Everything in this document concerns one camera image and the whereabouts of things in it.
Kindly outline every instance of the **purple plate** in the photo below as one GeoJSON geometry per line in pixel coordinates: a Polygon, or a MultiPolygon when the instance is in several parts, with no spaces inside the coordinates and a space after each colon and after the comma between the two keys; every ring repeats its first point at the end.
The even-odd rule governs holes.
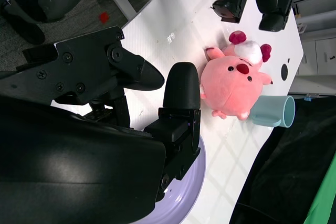
{"type": "Polygon", "coordinates": [[[155,204],[155,209],[133,224],[179,224],[189,214],[200,194],[205,176],[205,148],[202,137],[201,153],[184,178],[174,179],[165,190],[164,198],[155,204]]]}

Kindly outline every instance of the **table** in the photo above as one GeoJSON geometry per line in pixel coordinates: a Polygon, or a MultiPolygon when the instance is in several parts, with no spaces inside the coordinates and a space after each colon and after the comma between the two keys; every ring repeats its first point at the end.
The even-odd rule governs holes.
{"type": "MultiPolygon", "coordinates": [[[[167,77],[179,61],[190,61],[201,73],[207,63],[204,49],[223,47],[231,32],[242,30],[260,45],[272,46],[271,58],[261,71],[271,75],[274,84],[264,86],[263,94],[288,93],[303,56],[293,13],[286,29],[278,33],[258,30],[261,13],[255,0],[247,0],[240,24],[224,23],[210,8],[214,0],[151,0],[137,17],[123,28],[123,47],[139,54],[167,77]],[[288,66],[288,78],[280,69],[288,66]]],[[[151,92],[126,91],[131,126],[143,129],[157,118],[164,88],[151,92]]],[[[201,136],[205,142],[207,168],[198,200],[183,224],[228,223],[254,159],[272,128],[241,122],[229,116],[213,118],[201,106],[201,136]]]]}

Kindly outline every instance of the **cup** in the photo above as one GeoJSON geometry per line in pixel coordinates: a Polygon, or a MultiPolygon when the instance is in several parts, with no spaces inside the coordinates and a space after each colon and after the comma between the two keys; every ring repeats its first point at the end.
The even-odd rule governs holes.
{"type": "Polygon", "coordinates": [[[249,119],[254,124],[268,127],[285,127],[292,125],[295,116],[294,98],[289,95],[261,95],[253,105],[249,119]]]}

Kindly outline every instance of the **pink plush toy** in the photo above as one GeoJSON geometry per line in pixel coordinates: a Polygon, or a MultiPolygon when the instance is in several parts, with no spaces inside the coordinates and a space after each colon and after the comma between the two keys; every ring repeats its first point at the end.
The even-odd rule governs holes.
{"type": "Polygon", "coordinates": [[[233,32],[229,41],[232,44],[223,50],[206,49],[210,61],[201,76],[201,99],[214,110],[212,116],[245,120],[263,85],[273,84],[269,75],[259,72],[270,58],[271,46],[246,40],[242,31],[233,32]]]}

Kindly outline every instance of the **cabinet drawer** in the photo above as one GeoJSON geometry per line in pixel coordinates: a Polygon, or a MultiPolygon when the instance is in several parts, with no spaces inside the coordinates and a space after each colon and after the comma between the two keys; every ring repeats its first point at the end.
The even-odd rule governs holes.
{"type": "Polygon", "coordinates": [[[299,75],[315,76],[318,74],[315,41],[302,43],[303,57],[299,66],[299,75]]]}
{"type": "Polygon", "coordinates": [[[336,74],[336,38],[317,40],[316,54],[319,74],[336,74]]]}

